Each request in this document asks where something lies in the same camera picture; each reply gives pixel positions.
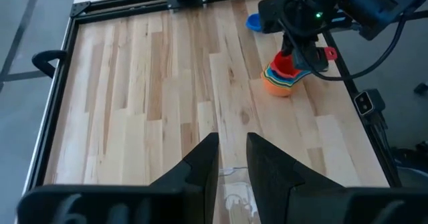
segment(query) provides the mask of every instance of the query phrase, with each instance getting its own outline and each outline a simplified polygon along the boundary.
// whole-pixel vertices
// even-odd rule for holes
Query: concrete floor
[[[33,54],[61,47],[71,4],[72,0],[0,0],[0,69],[3,68],[3,74],[34,71]],[[401,41],[388,60],[373,73],[355,81],[359,90],[380,90],[387,104],[384,115],[392,146],[412,148],[428,140],[425,131],[428,129],[428,99],[413,94],[419,82],[428,80],[427,23],[428,19],[407,23]],[[351,31],[334,33],[350,72],[372,64],[388,46],[395,28],[396,25],[388,27],[372,42]],[[0,219],[5,220],[2,223],[13,221],[49,86],[49,78],[34,78],[5,82],[0,92],[0,176],[3,177]]]
[[[72,3],[73,0],[0,0],[0,69],[9,74],[34,71],[33,54],[61,48]],[[48,77],[5,82],[0,92],[2,223],[14,220],[50,84]]]

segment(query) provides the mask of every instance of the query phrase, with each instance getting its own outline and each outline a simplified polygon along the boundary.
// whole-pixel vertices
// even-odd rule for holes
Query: wooden table
[[[258,1],[81,26],[45,183],[148,185],[210,132],[220,168],[247,166],[256,132],[341,185],[387,186],[342,82],[307,76],[290,98],[263,89],[282,37],[245,27]]]

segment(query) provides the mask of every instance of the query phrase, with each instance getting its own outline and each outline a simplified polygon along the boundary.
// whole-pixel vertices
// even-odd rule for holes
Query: red bracket
[[[324,51],[326,53],[327,60],[336,60],[337,59],[337,52],[334,47],[325,47]]]

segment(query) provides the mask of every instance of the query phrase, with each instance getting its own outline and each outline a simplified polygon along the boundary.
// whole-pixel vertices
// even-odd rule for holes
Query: black handle
[[[55,67],[49,64],[49,61],[56,59],[63,60],[66,55],[67,52],[64,50],[43,51],[35,54],[31,61],[33,62],[34,66],[40,71],[42,71],[45,75],[49,76],[50,78],[53,78],[55,73]]]

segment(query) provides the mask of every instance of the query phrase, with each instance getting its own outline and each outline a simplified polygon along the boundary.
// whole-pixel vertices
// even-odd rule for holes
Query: blue bowl
[[[253,31],[261,32],[259,13],[248,16],[246,26]]]

